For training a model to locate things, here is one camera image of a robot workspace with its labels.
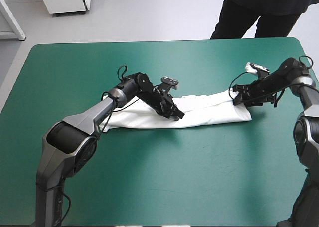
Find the robotic arm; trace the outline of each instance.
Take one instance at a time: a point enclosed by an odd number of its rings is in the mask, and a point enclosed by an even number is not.
[[[264,102],[276,103],[276,94],[290,88],[300,98],[304,111],[294,127],[294,141],[300,163],[307,167],[307,177],[293,206],[291,217],[277,223],[277,227],[319,226],[319,92],[306,67],[299,59],[289,58],[272,74],[251,65],[257,70],[258,80],[250,85],[234,85],[239,94],[234,105],[261,106]]]
[[[155,88],[146,74],[122,76],[121,83],[108,92],[107,98],[83,113],[65,117],[43,136],[36,174],[36,227],[61,226],[63,196],[69,199],[63,192],[65,179],[74,176],[93,156],[101,135],[99,125],[115,108],[137,96],[159,115],[183,118],[184,113],[168,94],[171,88],[177,88],[178,81],[168,77],[161,81]]]

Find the wire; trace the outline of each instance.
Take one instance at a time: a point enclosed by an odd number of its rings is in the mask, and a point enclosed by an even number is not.
[[[234,101],[235,99],[232,98],[232,96],[230,95],[230,88],[231,88],[231,86],[233,85],[234,81],[236,81],[239,77],[241,77],[242,75],[244,75],[244,74],[246,74],[246,73],[248,73],[248,72],[245,71],[245,72],[241,73],[241,74],[240,74],[239,76],[237,76],[234,80],[232,80],[232,82],[231,82],[230,85],[229,85],[228,95],[229,95],[229,97],[230,97],[233,101]]]
[[[306,67],[306,68],[307,68],[307,70],[311,69],[311,68],[312,68],[312,66],[314,65],[314,61],[311,59],[311,57],[309,57],[309,56],[305,56],[305,55],[300,56],[300,57],[299,57],[299,62],[301,62],[303,65],[305,65],[305,64],[301,61],[301,58],[302,58],[302,57],[305,57],[305,58],[307,58],[307,59],[309,59],[309,60],[311,61],[311,65],[310,65],[310,66],[308,66],[308,67]]]
[[[120,70],[121,70],[123,67],[125,68],[125,70],[122,72],[122,74],[121,74],[121,78],[120,78],[120,77],[119,77]],[[127,70],[128,70],[128,67],[127,67],[127,66],[125,66],[125,65],[120,66],[120,67],[119,67],[119,69],[118,69],[118,79],[119,79],[120,81],[122,81],[122,82],[123,82],[123,84],[124,84],[123,76],[124,76],[124,74],[127,72]]]
[[[54,186],[54,187],[51,187],[49,189],[43,189],[40,184],[38,184],[37,182],[35,182],[35,185],[38,186],[42,191],[45,191],[45,192],[48,192],[48,191],[51,191],[51,190],[54,190],[54,189],[58,189],[58,188],[61,188],[59,189],[59,191],[62,193],[63,196],[65,196],[67,199],[68,199],[68,202],[69,202],[69,205],[68,205],[68,209],[66,210],[65,214],[63,215],[60,223],[62,223],[62,221],[65,219],[66,215],[69,213],[70,209],[71,209],[71,205],[72,205],[72,202],[71,202],[71,198],[65,194],[63,191],[62,191],[62,188],[63,186],[62,185],[57,185],[57,186]]]
[[[113,112],[119,112],[119,111],[123,111],[123,110],[125,110],[126,108],[128,108],[129,106],[132,106],[135,102],[137,102],[139,100],[139,98],[137,99],[137,100],[135,100],[133,103],[131,103],[130,105],[128,105],[128,106],[126,106],[126,107],[124,107],[124,108],[122,108],[122,109],[120,109],[120,110],[117,110],[117,111],[113,111]]]

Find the black cable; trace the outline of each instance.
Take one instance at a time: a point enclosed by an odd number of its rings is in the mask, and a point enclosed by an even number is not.
[[[275,99],[275,102],[274,102],[274,107],[275,107],[275,108],[277,107],[277,104],[278,104],[280,98],[282,98],[284,92],[285,92],[285,89],[281,91],[281,93],[279,94],[279,97],[278,97],[278,98],[277,98],[277,93],[275,94],[275,98],[274,98],[274,99]]]
[[[38,186],[42,191],[45,191],[45,192],[48,192],[48,191],[51,191],[51,190],[54,190],[54,189],[58,189],[58,188],[63,188],[62,185],[57,185],[57,186],[54,186],[54,187],[51,187],[49,189],[43,189],[40,184],[38,184],[37,182],[35,182],[35,185]],[[62,223],[62,221],[65,219],[66,215],[69,213],[70,209],[71,209],[71,205],[72,205],[72,202],[71,202],[71,198],[65,194],[62,190],[59,189],[59,191],[62,193],[62,195],[68,199],[68,202],[69,202],[69,205],[68,205],[68,209],[66,210],[65,214],[63,215],[60,223]]]
[[[246,73],[248,73],[248,72],[245,71],[245,72],[241,73],[241,74],[240,74],[239,76],[237,76],[234,80],[232,80],[232,82],[231,82],[230,85],[229,85],[228,95],[229,95],[229,97],[230,97],[233,101],[234,101],[235,99],[232,98],[231,95],[230,95],[230,88],[231,88],[231,86],[233,85],[234,81],[236,81],[239,77],[241,77],[242,75],[244,75],[244,74],[246,74]]]
[[[305,55],[300,56],[300,57],[299,57],[299,62],[301,62],[303,65],[305,65],[305,64],[301,61],[301,58],[302,58],[302,57],[305,57],[305,58],[307,58],[307,59],[309,59],[309,60],[311,61],[311,65],[310,65],[310,66],[308,66],[308,67],[306,67],[306,68],[307,68],[307,70],[309,70],[310,68],[312,68],[312,66],[314,65],[314,61],[311,59],[311,57],[309,57],[309,56],[305,56]]]
[[[60,191],[60,192],[61,192],[61,193],[62,193],[62,195],[64,195],[64,196],[65,196],[65,198],[67,198],[67,199],[68,199],[68,201],[69,201],[68,209],[66,210],[66,212],[65,212],[64,216],[63,216],[63,217],[62,217],[62,219],[61,219],[61,223],[62,223],[62,221],[65,219],[66,215],[69,213],[69,210],[71,209],[71,198],[70,198],[67,194],[65,194],[63,191]]]
[[[119,111],[123,111],[123,110],[125,110],[126,108],[128,108],[129,106],[132,106],[135,102],[137,102],[139,100],[139,98],[137,99],[137,100],[135,100],[133,103],[131,103],[130,105],[128,105],[128,106],[126,106],[126,107],[124,107],[124,108],[122,108],[122,109],[120,109],[120,110],[117,110],[117,111],[113,111],[113,112],[119,112]]]
[[[124,67],[125,70],[122,72],[121,78],[120,78],[120,77],[119,77],[119,73],[120,73],[120,70],[121,70],[123,67]],[[124,76],[124,74],[127,72],[127,70],[128,70],[128,67],[125,66],[125,65],[120,66],[119,69],[118,69],[118,79],[119,79],[120,81],[122,81],[123,84],[124,84],[123,76]]]

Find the scratch on table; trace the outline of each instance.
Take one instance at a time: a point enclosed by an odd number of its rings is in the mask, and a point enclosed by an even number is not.
[[[148,188],[148,190],[151,190],[151,191],[167,191],[167,192],[174,192],[174,193],[180,193],[180,194],[187,194],[186,192],[182,192],[182,191],[173,191],[173,190],[166,190],[166,189]]]

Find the white cloth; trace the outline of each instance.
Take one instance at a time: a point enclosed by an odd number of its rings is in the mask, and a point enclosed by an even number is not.
[[[230,91],[234,98],[237,93]],[[244,104],[233,105],[228,90],[213,95],[183,96],[173,98],[179,110],[185,113],[183,119],[174,121],[158,115],[150,106],[138,100],[123,111],[114,112],[104,132],[111,128],[137,129],[185,128],[227,122],[250,121],[251,116]],[[102,122],[102,128],[108,117]]]

